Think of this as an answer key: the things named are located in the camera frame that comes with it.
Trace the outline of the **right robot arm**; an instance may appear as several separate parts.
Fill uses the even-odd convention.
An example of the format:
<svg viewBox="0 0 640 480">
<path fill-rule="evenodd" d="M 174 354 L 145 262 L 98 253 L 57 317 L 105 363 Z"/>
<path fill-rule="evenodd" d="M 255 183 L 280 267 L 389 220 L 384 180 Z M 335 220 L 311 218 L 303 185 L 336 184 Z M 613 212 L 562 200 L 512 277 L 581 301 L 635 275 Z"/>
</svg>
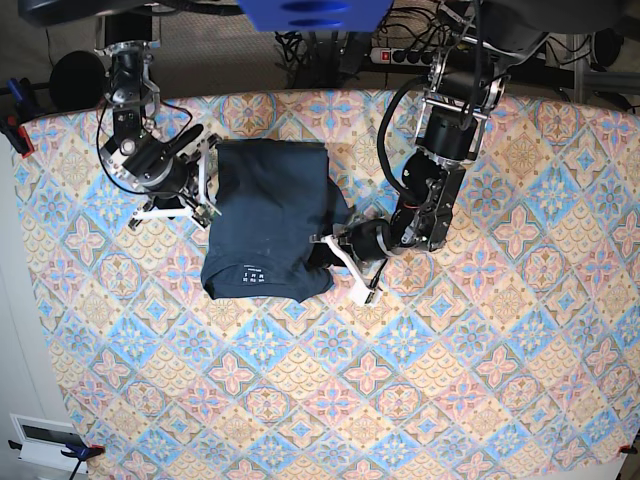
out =
<svg viewBox="0 0 640 480">
<path fill-rule="evenodd" d="M 163 11 L 136 7 L 108 16 L 98 25 L 96 52 L 110 59 L 106 105 L 113 133 L 97 142 L 100 165 L 123 192 L 144 199 L 132 214 L 130 229 L 152 219 L 187 218 L 207 229 L 219 210 L 210 188 L 217 173 L 217 134 L 187 121 L 163 138 L 157 120 L 166 102 L 153 80 L 153 50 L 161 44 Z"/>
</svg>

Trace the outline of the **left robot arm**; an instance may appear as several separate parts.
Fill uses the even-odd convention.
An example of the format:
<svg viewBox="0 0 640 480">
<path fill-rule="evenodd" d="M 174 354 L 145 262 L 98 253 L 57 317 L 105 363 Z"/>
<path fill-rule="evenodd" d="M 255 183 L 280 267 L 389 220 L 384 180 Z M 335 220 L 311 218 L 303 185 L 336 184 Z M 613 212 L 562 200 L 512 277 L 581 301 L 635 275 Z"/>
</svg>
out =
<svg viewBox="0 0 640 480">
<path fill-rule="evenodd" d="M 490 112 L 507 82 L 507 71 L 524 62 L 546 33 L 536 1 L 444 1 L 439 9 L 446 36 L 430 48 L 429 70 L 404 83 L 392 97 L 378 129 L 376 153 L 397 192 L 390 219 L 361 221 L 339 233 L 316 237 L 313 267 L 385 260 L 407 249 L 442 248 L 453 207 L 476 159 Z M 415 151 L 402 175 L 393 174 L 386 133 L 403 97 L 422 88 L 426 121 L 415 134 Z"/>
</svg>

